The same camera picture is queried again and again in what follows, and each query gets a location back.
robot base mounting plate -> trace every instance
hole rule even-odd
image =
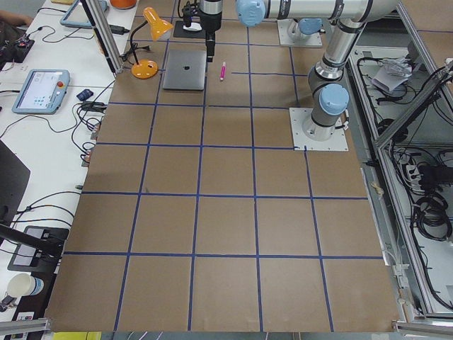
[[[294,150],[304,151],[306,148],[309,151],[348,151],[344,129],[335,130],[332,137],[325,142],[313,140],[305,135],[302,130],[302,123],[311,115],[311,112],[311,108],[289,109]],[[337,125],[342,125],[340,118]]]

white cup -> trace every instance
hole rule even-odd
[[[27,273],[14,276],[8,283],[6,292],[13,298],[21,296],[37,295],[44,288],[44,281]]]

pink marker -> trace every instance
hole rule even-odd
[[[227,62],[223,62],[222,69],[220,70],[220,81],[224,80],[226,69],[227,69]]]

table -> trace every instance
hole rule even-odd
[[[68,9],[68,6],[54,4],[50,0],[47,0],[43,7]],[[106,18],[110,24],[130,28],[135,9],[120,10],[109,6]],[[62,15],[63,13],[60,12],[42,10],[35,17],[27,32],[31,33],[40,26],[51,26],[57,32],[46,39],[59,40],[76,30],[76,28],[60,25],[59,20]],[[71,74],[72,86],[103,88],[114,80],[96,38],[91,40],[65,39],[58,43],[43,42],[42,38],[51,32],[50,28],[43,28],[32,33],[30,38],[35,40],[35,44],[24,63],[16,64],[12,69],[0,72],[0,81],[22,84],[31,69],[68,69]],[[81,29],[74,35],[90,38],[93,36],[93,31]],[[118,50],[122,52],[127,44],[127,34],[114,35],[114,38]],[[8,69],[8,66],[10,64],[5,65],[4,69]]]
[[[67,9],[68,6],[57,5],[47,0],[44,7]],[[130,29],[136,8],[120,11],[110,7],[108,22],[124,26]],[[55,28],[56,34],[52,39],[58,39],[72,32],[73,28],[65,28],[59,24],[60,14],[48,10],[41,11],[36,16],[28,32],[33,32],[37,27],[49,25]],[[79,103],[76,95],[85,88],[94,92],[95,98],[105,87],[109,86],[98,101],[109,101],[113,75],[110,73],[104,56],[100,53],[95,39],[92,40],[63,40],[60,43],[49,44],[41,41],[44,31],[34,33],[31,38],[36,42],[26,57],[23,64],[15,64],[6,72],[0,72],[0,91],[19,90],[25,81],[30,69],[68,69],[71,74],[71,82],[67,89],[61,107],[54,115],[46,115],[52,127],[56,130],[64,130],[74,125],[75,118],[72,108]],[[82,32],[80,36],[90,37],[90,32]],[[127,35],[115,36],[118,49],[123,51],[127,43]],[[3,110],[0,112],[0,134],[12,122],[22,118],[11,112],[11,107],[16,100],[16,93],[0,94],[0,104]],[[87,117],[101,117],[98,113],[90,113]],[[91,140],[91,132],[83,125],[74,134],[78,145]],[[31,170],[30,181],[23,197],[20,209],[24,209],[33,201],[51,193],[59,191],[76,191],[76,186],[84,184],[86,168],[81,166],[80,151],[71,142],[71,131],[60,134],[53,133],[44,120],[26,118],[13,125],[2,137],[3,142],[15,152],[21,161]],[[75,213],[79,201],[79,195],[61,194],[47,199],[47,204],[55,204],[67,208]],[[24,215],[26,219],[59,218],[71,222],[71,216],[59,209],[43,208],[33,210]],[[46,227],[64,227],[62,223],[55,221],[34,222],[34,225]],[[26,224],[18,224],[18,229],[23,230]],[[4,242],[2,249],[14,251],[15,247]],[[0,291],[6,291],[9,280],[17,272],[7,271],[8,254],[0,254]],[[12,320],[14,310],[0,314],[0,321]]]

orange desk lamp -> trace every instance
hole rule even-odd
[[[160,19],[157,15],[156,11],[152,7],[146,7],[143,10],[143,15],[146,21],[135,28],[131,35],[130,35],[130,48],[132,53],[134,54],[135,64],[132,66],[132,74],[140,79],[147,79],[154,76],[159,68],[157,67],[157,63],[149,60],[149,59],[141,59],[138,60],[137,54],[135,53],[135,48],[133,44],[134,34],[142,27],[144,27],[147,23],[151,26],[151,38],[153,41],[158,40],[159,38],[165,40],[170,38],[171,29],[173,25],[168,21]]]

